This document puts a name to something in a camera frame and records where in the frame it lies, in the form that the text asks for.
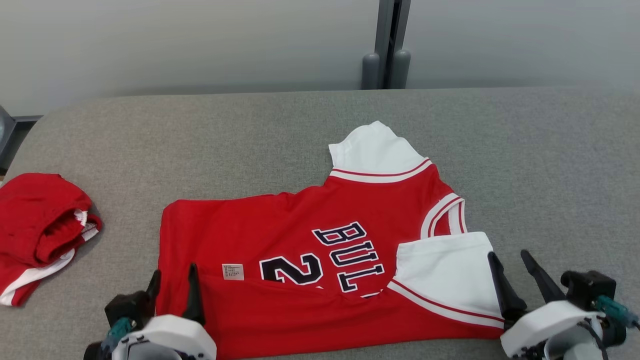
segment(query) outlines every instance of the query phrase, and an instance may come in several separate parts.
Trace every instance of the white sleeve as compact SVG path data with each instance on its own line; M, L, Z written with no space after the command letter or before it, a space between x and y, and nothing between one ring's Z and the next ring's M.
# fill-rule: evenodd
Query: white sleeve
M484 233L435 236L398 245L396 276L388 287L453 320L504 326Z

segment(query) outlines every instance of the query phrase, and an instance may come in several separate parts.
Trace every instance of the care label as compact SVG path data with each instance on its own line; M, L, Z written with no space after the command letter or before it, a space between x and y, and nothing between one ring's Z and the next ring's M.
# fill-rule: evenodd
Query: care label
M225 280L244 280L242 264L222 264L222 276Z

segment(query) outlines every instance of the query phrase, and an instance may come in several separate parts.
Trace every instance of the folded red shorts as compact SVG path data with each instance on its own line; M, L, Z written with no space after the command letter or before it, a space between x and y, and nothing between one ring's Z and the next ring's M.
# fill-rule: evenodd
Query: folded red shorts
M0 304L23 305L102 229L90 207L58 174L22 174L0 187Z

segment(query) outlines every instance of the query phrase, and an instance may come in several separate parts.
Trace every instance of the red jersey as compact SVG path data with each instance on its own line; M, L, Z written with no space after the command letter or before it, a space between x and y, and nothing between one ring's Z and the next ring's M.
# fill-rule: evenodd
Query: red jersey
M219 359L497 338L491 245L435 165L380 122L330 152L322 186L170 204L157 313L182 313L196 263Z

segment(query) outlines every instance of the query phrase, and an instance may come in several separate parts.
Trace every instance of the gray cushion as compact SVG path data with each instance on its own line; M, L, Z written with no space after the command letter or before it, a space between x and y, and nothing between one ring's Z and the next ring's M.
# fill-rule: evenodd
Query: gray cushion
M94 200L105 228L24 308L0 309L3 357L82 358L108 329L106 303L147 285L167 204L321 184L327 144L375 120L467 199L468 228L487 233L531 308L543 301L522 248L555 279L567 269L609 274L616 299L640 311L639 104L612 90L494 88L124 97L54 111L7 180L60 173ZM638 353L637 332L610 351ZM502 357L499 341L437 340L289 359Z

